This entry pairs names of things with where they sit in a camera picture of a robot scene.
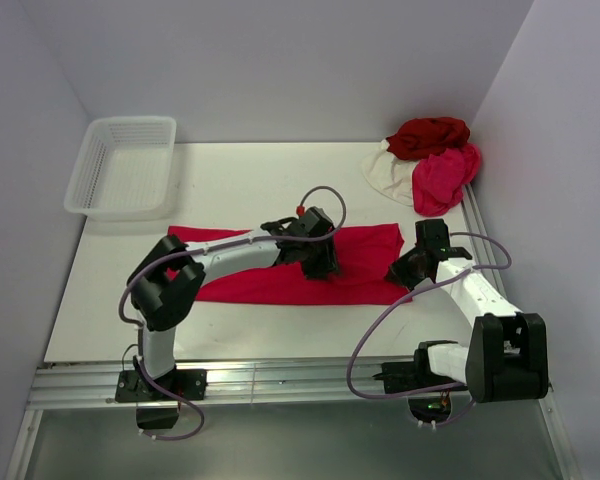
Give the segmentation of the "bright red t-shirt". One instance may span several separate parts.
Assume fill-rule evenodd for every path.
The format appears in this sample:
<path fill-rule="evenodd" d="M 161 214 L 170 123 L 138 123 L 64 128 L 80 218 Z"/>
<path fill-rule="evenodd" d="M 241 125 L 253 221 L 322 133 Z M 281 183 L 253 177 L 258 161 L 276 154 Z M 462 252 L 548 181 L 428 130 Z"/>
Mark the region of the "bright red t-shirt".
<path fill-rule="evenodd" d="M 212 281 L 196 299 L 252 305 L 390 305 L 408 293 L 385 279 L 403 245 L 396 223 L 344 227 L 335 236 L 340 272 L 327 280 L 306 279 L 298 264 L 252 269 Z"/>

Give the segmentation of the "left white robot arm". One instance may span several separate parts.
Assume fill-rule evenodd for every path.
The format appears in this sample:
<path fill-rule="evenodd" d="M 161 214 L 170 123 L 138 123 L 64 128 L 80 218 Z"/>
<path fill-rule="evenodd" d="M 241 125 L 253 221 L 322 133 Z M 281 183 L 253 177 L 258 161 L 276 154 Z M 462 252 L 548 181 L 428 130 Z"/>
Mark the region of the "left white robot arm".
<path fill-rule="evenodd" d="M 187 387 L 174 358 L 177 326 L 189 315 L 203 286 L 230 275 L 297 264 L 309 280 L 325 280 L 339 270 L 334 236 L 338 225 L 323 209 L 299 209 L 297 216 L 265 222 L 241 235 L 207 241 L 160 239 L 127 281 L 120 300 L 136 318 L 123 322 L 137 330 L 134 370 L 121 376 L 119 402 L 180 398 Z"/>

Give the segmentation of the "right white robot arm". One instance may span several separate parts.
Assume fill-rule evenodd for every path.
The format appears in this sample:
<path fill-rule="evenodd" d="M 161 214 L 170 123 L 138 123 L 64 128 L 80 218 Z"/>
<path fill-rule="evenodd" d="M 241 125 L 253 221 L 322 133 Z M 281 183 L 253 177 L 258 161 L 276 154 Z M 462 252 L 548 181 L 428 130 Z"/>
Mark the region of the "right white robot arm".
<path fill-rule="evenodd" d="M 414 352 L 413 378 L 423 389 L 444 380 L 464 384 L 478 403 L 541 399 L 549 389 L 547 332 L 542 317 L 524 313 L 489 283 L 471 254 L 451 245 L 442 219 L 415 223 L 414 247 L 386 279 L 414 292 L 444 290 L 472 328 L 468 346 L 426 341 Z"/>

